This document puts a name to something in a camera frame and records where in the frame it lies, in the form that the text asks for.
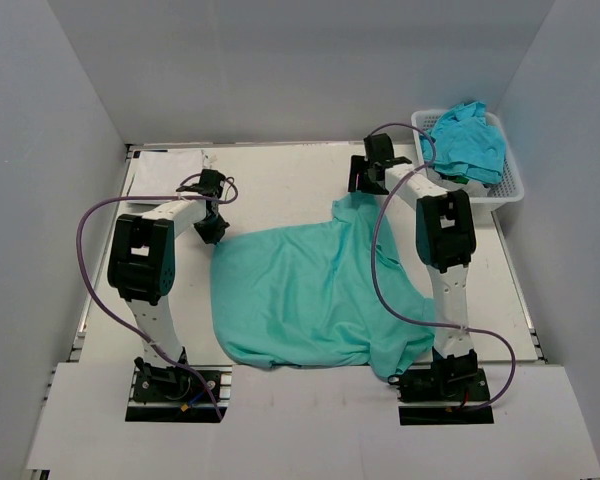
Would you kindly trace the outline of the green t shirt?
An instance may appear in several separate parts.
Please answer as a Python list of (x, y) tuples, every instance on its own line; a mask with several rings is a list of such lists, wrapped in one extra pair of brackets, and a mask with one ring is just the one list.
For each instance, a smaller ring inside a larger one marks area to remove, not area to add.
[(434, 304), (410, 282), (389, 222), (370, 195), (332, 204), (331, 220), (249, 233), (215, 247), (210, 270), (213, 329), (225, 354), (259, 368), (371, 366), (385, 379), (433, 346)]

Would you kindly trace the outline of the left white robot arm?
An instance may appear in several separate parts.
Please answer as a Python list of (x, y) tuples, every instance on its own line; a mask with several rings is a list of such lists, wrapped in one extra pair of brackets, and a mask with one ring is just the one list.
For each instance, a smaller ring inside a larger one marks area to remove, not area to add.
[(173, 200), (160, 200), (142, 214), (123, 214), (115, 224), (107, 280), (130, 309), (142, 333), (144, 361), (167, 368), (185, 364), (168, 295), (176, 276), (176, 239), (192, 228), (206, 244), (223, 238), (229, 223), (219, 205), (229, 178), (204, 169), (193, 184), (182, 184)]

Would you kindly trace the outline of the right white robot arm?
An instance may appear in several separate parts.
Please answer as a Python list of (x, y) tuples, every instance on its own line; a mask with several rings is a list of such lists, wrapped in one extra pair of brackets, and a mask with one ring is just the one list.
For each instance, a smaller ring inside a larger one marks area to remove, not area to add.
[(434, 299), (433, 322), (410, 319), (383, 298), (371, 248), (371, 276), (380, 303), (396, 318), (436, 330), (431, 368), (455, 381), (477, 374), (478, 359), (469, 334), (466, 281), (476, 235), (466, 192), (449, 191), (427, 178), (404, 156), (396, 156), (386, 133), (364, 138), (364, 155), (351, 157), (348, 189), (398, 197), (415, 212), (416, 253), (427, 268)]

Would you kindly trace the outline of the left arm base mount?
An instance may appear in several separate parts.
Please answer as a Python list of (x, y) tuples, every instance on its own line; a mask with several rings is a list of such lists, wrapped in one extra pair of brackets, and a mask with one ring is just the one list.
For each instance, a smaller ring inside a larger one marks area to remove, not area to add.
[(216, 424), (226, 413), (230, 399), (230, 367), (202, 367), (201, 379), (175, 367), (159, 368), (141, 357), (134, 361), (134, 373), (125, 421), (131, 423)]

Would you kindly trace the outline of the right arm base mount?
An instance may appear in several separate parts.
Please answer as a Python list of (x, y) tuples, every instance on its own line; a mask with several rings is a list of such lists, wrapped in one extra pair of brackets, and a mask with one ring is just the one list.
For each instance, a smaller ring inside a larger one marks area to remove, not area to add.
[(401, 426), (468, 426), (494, 423), (483, 368), (444, 366), (409, 369), (388, 378), (397, 389)]

